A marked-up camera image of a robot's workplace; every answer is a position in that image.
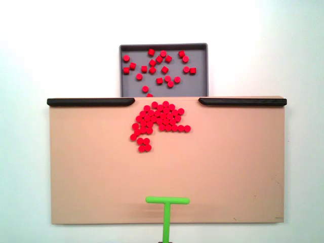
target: wooden board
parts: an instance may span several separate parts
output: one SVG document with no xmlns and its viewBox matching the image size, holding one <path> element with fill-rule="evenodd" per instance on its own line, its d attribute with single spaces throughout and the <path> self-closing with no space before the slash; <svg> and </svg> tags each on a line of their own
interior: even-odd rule
<svg viewBox="0 0 324 243">
<path fill-rule="evenodd" d="M 283 222 L 283 106 L 206 106 L 198 97 L 136 98 L 125 107 L 51 106 L 53 224 L 161 223 L 147 196 L 188 197 L 173 223 Z M 152 101 L 184 108 L 190 133 L 160 132 L 152 150 L 130 141 Z"/>
</svg>

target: green handle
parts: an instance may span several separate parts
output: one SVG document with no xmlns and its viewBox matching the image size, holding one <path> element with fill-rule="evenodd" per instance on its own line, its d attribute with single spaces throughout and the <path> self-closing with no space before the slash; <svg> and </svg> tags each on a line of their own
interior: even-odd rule
<svg viewBox="0 0 324 243">
<path fill-rule="evenodd" d="M 189 204 L 190 199 L 186 197 L 148 196 L 146 202 L 164 204 L 163 243 L 169 243 L 171 204 Z"/>
</svg>

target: white background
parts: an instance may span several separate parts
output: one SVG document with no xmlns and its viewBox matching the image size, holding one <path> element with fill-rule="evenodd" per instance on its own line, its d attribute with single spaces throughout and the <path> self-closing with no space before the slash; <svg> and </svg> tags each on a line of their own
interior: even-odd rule
<svg viewBox="0 0 324 243">
<path fill-rule="evenodd" d="M 0 242 L 161 240 L 161 225 L 51 224 L 46 99 L 118 97 L 120 44 L 197 42 L 210 96 L 288 100 L 285 222 L 172 225 L 170 240 L 324 242 L 321 0 L 0 1 Z"/>
</svg>

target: red cylindrical piece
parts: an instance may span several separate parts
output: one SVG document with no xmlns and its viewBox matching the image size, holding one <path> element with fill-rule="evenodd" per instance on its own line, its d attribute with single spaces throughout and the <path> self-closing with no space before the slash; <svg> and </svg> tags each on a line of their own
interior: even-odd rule
<svg viewBox="0 0 324 243">
<path fill-rule="evenodd" d="M 161 71 L 163 72 L 163 73 L 167 73 L 168 71 L 169 71 L 169 69 L 167 68 L 167 67 L 163 67 L 162 69 L 161 69 Z"/>
<path fill-rule="evenodd" d="M 153 133 L 153 129 L 152 128 L 147 128 L 146 129 L 146 133 L 147 134 L 152 134 Z"/>
<path fill-rule="evenodd" d="M 179 57 L 183 58 L 185 55 L 184 51 L 179 51 Z"/>
<path fill-rule="evenodd" d="M 161 115 L 161 112 L 160 112 L 159 110 L 156 110 L 156 111 L 154 112 L 154 115 L 155 115 L 156 117 L 159 117 L 159 116 Z"/>
<path fill-rule="evenodd" d="M 138 144 L 138 145 L 143 144 L 143 142 L 144 142 L 144 139 L 142 139 L 142 138 L 138 138 L 138 139 L 137 139 L 137 144 Z"/>
<path fill-rule="evenodd" d="M 158 127 L 158 129 L 159 129 L 160 131 L 164 131 L 164 130 L 166 129 L 166 126 L 163 125 L 163 124 L 161 124 L 161 125 Z"/>
<path fill-rule="evenodd" d="M 150 139 L 149 138 L 144 138 L 143 140 L 144 144 L 147 145 L 150 143 Z"/>
<path fill-rule="evenodd" d="M 147 73 L 147 66 L 142 66 L 142 73 Z"/>
<path fill-rule="evenodd" d="M 149 145 L 149 144 L 147 144 L 146 146 L 145 146 L 145 151 L 151 151 L 151 149 L 152 149 L 152 146 L 151 145 Z"/>
<path fill-rule="evenodd" d="M 155 50 L 153 50 L 153 49 L 148 49 L 148 54 L 149 54 L 150 56 L 154 56 L 154 53 L 155 53 Z"/>
<path fill-rule="evenodd" d="M 130 64 L 130 69 L 131 69 L 131 70 L 134 70 L 135 68 L 136 68 L 136 63 L 131 62 L 131 64 Z"/>
<path fill-rule="evenodd" d="M 179 116 L 179 115 L 176 115 L 176 117 L 174 118 L 174 120 L 176 120 L 176 122 L 179 122 L 179 121 L 181 121 L 181 116 Z"/>
<path fill-rule="evenodd" d="M 165 50 L 162 50 L 162 51 L 160 52 L 160 55 L 161 55 L 162 57 L 166 57 L 167 52 L 166 52 Z"/>
<path fill-rule="evenodd" d="M 178 131 L 179 131 L 179 132 L 183 132 L 183 131 L 184 131 L 184 126 L 182 126 L 182 125 L 178 125 Z"/>
<path fill-rule="evenodd" d="M 171 131 L 171 129 L 172 129 L 172 126 L 170 124 L 166 125 L 166 131 L 167 132 Z"/>
<path fill-rule="evenodd" d="M 146 86 L 146 85 L 143 86 L 142 91 L 143 91 L 144 93 L 148 92 L 148 86 Z"/>
<path fill-rule="evenodd" d="M 184 126 L 184 131 L 185 131 L 186 133 L 189 133 L 190 130 L 191 130 L 191 127 L 190 127 L 189 125 Z"/>
<path fill-rule="evenodd" d="M 175 106 L 174 104 L 170 104 L 170 105 L 169 105 L 169 109 L 170 109 L 170 110 L 174 110 L 175 108 L 176 108 L 176 106 Z"/>
<path fill-rule="evenodd" d="M 190 70 L 190 68 L 189 68 L 188 66 L 185 66 L 185 67 L 183 68 L 183 72 L 184 72 L 184 73 L 188 73 L 189 70 Z"/>
<path fill-rule="evenodd" d="M 129 67 L 124 67 L 124 74 L 129 74 L 130 73 L 130 68 Z"/>
<path fill-rule="evenodd" d="M 132 125 L 133 130 L 138 129 L 139 127 L 140 127 L 140 125 L 138 125 L 138 123 L 134 123 L 134 124 Z"/>
<path fill-rule="evenodd" d="M 129 62 L 130 59 L 131 58 L 129 55 L 124 55 L 124 57 L 123 57 L 124 62 Z"/>
<path fill-rule="evenodd" d="M 155 108 L 156 109 L 157 108 L 157 105 L 158 105 L 158 103 L 156 101 L 153 101 L 152 102 L 152 108 Z"/>
<path fill-rule="evenodd" d="M 135 118 L 135 120 L 136 120 L 138 123 L 140 123 L 140 122 L 142 121 L 142 116 L 138 115 L 138 116 Z"/>
<path fill-rule="evenodd" d="M 155 67 L 151 67 L 150 70 L 149 70 L 149 72 L 151 74 L 154 74 L 156 72 L 156 68 Z"/>
<path fill-rule="evenodd" d="M 176 76 L 176 77 L 174 78 L 174 82 L 175 82 L 176 84 L 180 83 L 180 81 L 181 81 L 181 78 L 180 78 L 179 76 Z"/>
<path fill-rule="evenodd" d="M 131 140 L 132 140 L 132 141 L 135 141 L 136 139 L 137 139 L 136 134 L 132 134 L 132 135 L 131 135 Z"/>
<path fill-rule="evenodd" d="M 178 110 L 178 112 L 179 112 L 179 115 L 183 115 L 183 114 L 184 114 L 184 109 L 180 108 L 180 109 Z"/>
<path fill-rule="evenodd" d="M 143 153 L 145 151 L 145 146 L 144 145 L 139 146 L 138 151 L 140 151 L 140 153 Z"/>
<path fill-rule="evenodd" d="M 173 126 L 172 126 L 172 131 L 173 131 L 173 132 L 176 132 L 177 130 L 178 130 L 178 126 L 177 126 L 177 125 L 173 125 Z"/>
<path fill-rule="evenodd" d="M 169 55 L 167 55 L 167 57 L 166 57 L 166 62 L 167 62 L 167 63 L 170 63 L 171 61 L 172 61 L 172 57 L 169 56 Z"/>
<path fill-rule="evenodd" d="M 168 82 L 168 87 L 169 88 L 172 88 L 173 86 L 174 86 L 174 82 L 173 81 Z"/>
<path fill-rule="evenodd" d="M 169 75 L 167 75 L 167 76 L 164 78 L 164 80 L 165 80 L 166 82 L 169 82 L 169 81 L 171 81 L 171 77 L 170 77 Z"/>
</svg>

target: gray tray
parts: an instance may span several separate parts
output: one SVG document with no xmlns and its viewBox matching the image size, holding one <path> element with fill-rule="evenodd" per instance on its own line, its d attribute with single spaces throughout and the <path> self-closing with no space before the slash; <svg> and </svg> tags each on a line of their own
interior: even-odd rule
<svg viewBox="0 0 324 243">
<path fill-rule="evenodd" d="M 153 57 L 148 55 L 148 50 L 154 49 Z M 150 74 L 149 61 L 156 59 L 161 50 L 165 50 L 167 55 L 172 56 L 170 63 L 165 62 L 156 64 L 155 74 Z M 189 57 L 189 62 L 183 63 L 179 57 L 178 52 L 184 50 L 186 56 Z M 123 61 L 123 56 L 127 54 L 131 60 L 127 63 Z M 201 44 L 165 44 L 165 45 L 121 45 L 119 47 L 120 55 L 120 90 L 122 97 L 143 97 L 147 93 L 142 92 L 143 86 L 149 87 L 149 92 L 155 97 L 180 97 L 180 96 L 208 96 L 208 46 L 206 43 Z M 130 63 L 136 63 L 135 70 L 130 70 L 130 74 L 125 75 L 124 67 L 129 67 Z M 147 73 L 141 72 L 141 67 L 147 66 Z M 161 69 L 166 66 L 169 71 L 163 74 Z M 191 75 L 184 73 L 185 66 L 196 67 L 197 73 Z M 143 74 L 143 79 L 138 81 L 136 74 Z M 167 82 L 162 85 L 156 83 L 158 77 L 165 78 L 166 75 L 174 77 L 181 77 L 181 82 L 175 84 L 173 88 L 169 88 Z"/>
</svg>

